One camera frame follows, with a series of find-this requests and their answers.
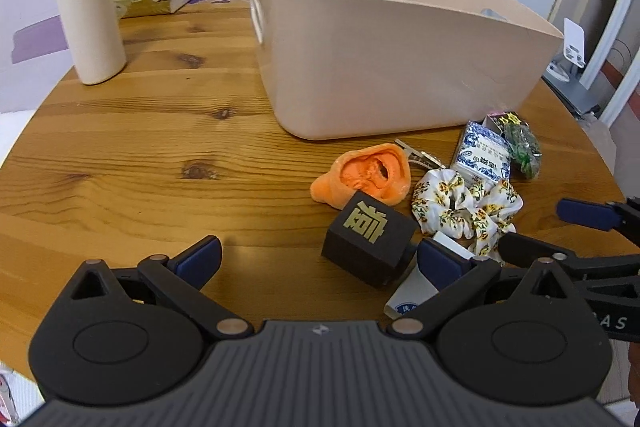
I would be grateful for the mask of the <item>beige plastic storage bin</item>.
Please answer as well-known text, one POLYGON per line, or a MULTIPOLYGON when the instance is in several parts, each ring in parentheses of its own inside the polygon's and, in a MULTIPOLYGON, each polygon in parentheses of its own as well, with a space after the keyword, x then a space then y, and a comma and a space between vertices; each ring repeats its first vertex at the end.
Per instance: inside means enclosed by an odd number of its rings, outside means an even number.
POLYGON ((306 140, 519 108, 563 36, 518 0, 250 0, 278 124, 306 140))

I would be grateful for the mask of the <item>floral white scrunchie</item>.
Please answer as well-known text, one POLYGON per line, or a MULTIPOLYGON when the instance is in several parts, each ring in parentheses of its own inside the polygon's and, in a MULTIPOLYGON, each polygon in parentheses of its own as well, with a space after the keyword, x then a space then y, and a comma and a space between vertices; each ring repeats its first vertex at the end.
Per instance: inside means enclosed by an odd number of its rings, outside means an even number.
POLYGON ((523 206, 507 179, 467 184, 452 169, 427 171, 411 197, 411 211, 423 234, 465 239, 473 255, 500 263, 499 239, 515 231, 513 218, 523 206))

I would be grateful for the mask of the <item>silver metal hair clip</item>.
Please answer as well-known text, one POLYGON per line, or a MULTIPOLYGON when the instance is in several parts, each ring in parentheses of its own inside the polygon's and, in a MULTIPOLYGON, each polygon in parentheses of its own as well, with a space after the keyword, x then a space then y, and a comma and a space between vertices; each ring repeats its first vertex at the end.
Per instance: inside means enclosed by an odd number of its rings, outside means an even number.
POLYGON ((427 154, 424 150, 416 150, 399 139, 395 140, 395 144, 398 145, 405 153, 410 164, 420 166, 424 170, 447 168, 447 166, 437 157, 427 154))

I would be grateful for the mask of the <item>grey laptop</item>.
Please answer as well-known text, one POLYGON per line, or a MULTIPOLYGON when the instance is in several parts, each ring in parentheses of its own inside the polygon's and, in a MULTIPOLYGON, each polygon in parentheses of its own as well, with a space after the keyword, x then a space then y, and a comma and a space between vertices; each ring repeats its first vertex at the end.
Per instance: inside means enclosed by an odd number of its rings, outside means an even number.
POLYGON ((542 79, 573 116, 596 115, 600 112, 601 107, 597 98, 577 80, 571 79, 569 82, 564 82, 548 75, 543 75, 542 79))

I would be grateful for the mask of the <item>blue white patterned box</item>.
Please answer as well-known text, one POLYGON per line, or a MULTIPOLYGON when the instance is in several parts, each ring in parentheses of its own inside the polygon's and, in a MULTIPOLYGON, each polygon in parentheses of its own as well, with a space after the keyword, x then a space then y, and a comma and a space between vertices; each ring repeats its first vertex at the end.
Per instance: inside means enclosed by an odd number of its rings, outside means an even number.
POLYGON ((496 184, 509 180, 511 156, 508 143, 501 135, 469 121, 460 135, 450 168, 469 183, 496 184))

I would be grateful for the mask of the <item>green candy bag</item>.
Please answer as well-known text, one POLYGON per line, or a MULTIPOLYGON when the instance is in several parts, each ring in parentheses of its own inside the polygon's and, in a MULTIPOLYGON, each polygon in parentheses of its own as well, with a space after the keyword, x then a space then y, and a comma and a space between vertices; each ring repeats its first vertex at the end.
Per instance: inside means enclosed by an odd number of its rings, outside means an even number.
POLYGON ((536 179, 541 166, 541 150, 536 136, 527 122, 515 113, 505 113, 501 122, 502 135, 509 145, 512 160, 526 179, 536 179))

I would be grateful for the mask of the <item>white grey flat box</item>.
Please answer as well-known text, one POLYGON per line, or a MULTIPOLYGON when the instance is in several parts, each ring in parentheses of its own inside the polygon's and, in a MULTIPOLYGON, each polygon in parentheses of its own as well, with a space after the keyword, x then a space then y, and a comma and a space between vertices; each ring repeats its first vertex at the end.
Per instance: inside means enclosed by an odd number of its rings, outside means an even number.
POLYGON ((416 309, 472 268, 473 255, 449 236, 436 232, 416 247, 416 262, 387 300, 384 313, 391 319, 416 309))

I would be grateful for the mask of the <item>black cube with gold character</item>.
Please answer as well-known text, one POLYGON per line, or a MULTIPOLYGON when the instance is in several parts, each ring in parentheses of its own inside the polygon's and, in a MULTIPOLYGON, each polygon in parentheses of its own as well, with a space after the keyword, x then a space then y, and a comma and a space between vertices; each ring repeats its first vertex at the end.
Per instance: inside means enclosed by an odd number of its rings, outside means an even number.
POLYGON ((411 218, 357 191, 326 231, 321 254, 360 281, 384 287, 408 268, 414 233, 411 218))

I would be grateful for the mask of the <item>white thermos bottle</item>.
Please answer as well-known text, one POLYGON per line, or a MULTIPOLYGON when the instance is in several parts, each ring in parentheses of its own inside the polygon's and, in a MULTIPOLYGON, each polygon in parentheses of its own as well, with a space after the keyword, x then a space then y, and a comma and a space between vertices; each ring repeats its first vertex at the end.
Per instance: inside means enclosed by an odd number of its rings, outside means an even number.
POLYGON ((79 80, 94 86, 117 75, 127 57, 113 0, 56 0, 79 80))

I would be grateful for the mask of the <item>white phone stand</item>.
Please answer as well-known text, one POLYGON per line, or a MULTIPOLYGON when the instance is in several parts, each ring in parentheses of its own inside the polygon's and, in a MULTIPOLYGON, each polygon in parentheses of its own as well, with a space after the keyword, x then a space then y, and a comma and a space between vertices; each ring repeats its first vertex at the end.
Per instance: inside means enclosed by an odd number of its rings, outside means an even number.
POLYGON ((563 46, 544 71, 545 80, 569 83, 586 66, 584 28, 574 20, 565 17, 563 20, 563 46))

